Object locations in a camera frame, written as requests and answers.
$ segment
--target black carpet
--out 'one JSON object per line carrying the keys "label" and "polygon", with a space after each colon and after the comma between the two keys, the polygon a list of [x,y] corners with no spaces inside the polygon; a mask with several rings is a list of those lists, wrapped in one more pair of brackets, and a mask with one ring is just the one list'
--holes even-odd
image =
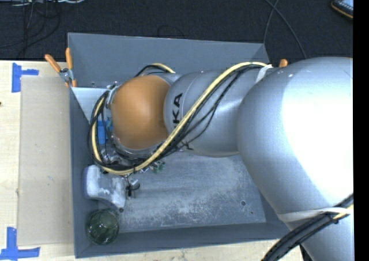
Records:
{"label": "black carpet", "polygon": [[331,1],[0,2],[0,59],[43,60],[48,53],[64,61],[68,32],[265,43],[273,65],[281,58],[292,63],[317,56],[353,57],[353,21],[333,10]]}

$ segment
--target black device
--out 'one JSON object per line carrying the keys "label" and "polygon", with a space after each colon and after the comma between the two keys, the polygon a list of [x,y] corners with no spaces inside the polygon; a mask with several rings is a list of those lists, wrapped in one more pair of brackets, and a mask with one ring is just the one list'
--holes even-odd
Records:
{"label": "black device", "polygon": [[353,19],[353,0],[333,0],[331,5],[334,10]]}

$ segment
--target blue component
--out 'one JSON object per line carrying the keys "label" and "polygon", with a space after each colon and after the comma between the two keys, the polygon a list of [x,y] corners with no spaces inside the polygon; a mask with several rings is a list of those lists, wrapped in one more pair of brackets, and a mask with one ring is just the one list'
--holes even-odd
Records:
{"label": "blue component", "polygon": [[104,144],[105,140],[106,140],[106,135],[105,135],[105,130],[104,130],[104,125],[103,125],[103,121],[98,121],[97,123],[97,131],[99,133],[98,138],[99,138],[99,144]]}
{"label": "blue component", "polygon": [[[112,126],[109,126],[110,122],[106,120],[105,124],[106,124],[107,128],[110,130],[110,132],[112,132]],[[97,131],[98,131],[98,136],[97,137],[99,139],[99,145],[105,144],[107,136],[106,136],[106,133],[105,133],[104,124],[103,124],[102,120],[97,122]]]}
{"label": "blue component", "polygon": [[40,247],[34,249],[18,249],[17,230],[15,228],[7,228],[6,238],[6,249],[1,249],[0,260],[17,261],[18,258],[34,258],[40,255]]}
{"label": "blue component", "polygon": [[12,93],[20,92],[22,75],[39,75],[39,71],[34,69],[22,70],[22,66],[13,62]]}

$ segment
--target gray tray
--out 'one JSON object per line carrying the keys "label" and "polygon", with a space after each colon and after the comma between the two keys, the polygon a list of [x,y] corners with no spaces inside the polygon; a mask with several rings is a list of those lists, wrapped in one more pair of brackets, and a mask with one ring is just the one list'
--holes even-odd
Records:
{"label": "gray tray", "polygon": [[[225,69],[245,61],[268,63],[263,44],[69,33],[78,86],[123,82],[160,62],[179,74]],[[86,149],[88,121],[70,91],[74,251],[77,258],[277,239],[288,232],[261,196],[239,156],[207,158],[175,153],[159,174],[138,173],[141,187],[127,200],[120,234],[91,243],[85,223],[105,209],[82,194],[82,173],[93,164]]]}

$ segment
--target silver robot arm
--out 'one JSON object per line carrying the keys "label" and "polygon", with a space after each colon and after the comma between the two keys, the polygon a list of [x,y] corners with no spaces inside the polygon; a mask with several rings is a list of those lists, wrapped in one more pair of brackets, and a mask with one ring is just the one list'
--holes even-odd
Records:
{"label": "silver robot arm", "polygon": [[[164,107],[169,132],[219,73],[192,73],[172,84]],[[200,156],[240,154],[290,230],[324,213],[350,213],[337,206],[353,201],[352,80],[348,58],[314,58],[282,68],[250,66],[233,73],[206,99],[179,147]],[[321,229],[303,246],[314,261],[351,260],[353,214]]]}
{"label": "silver robot arm", "polygon": [[[96,165],[127,176],[157,168],[180,149],[207,157],[239,154],[291,230],[265,260],[278,260],[299,243],[314,261],[352,260],[352,59],[283,67],[250,62],[182,76],[160,66],[165,73],[139,73],[97,102],[89,131]],[[104,105],[112,113],[116,161],[105,161],[96,146]]]}

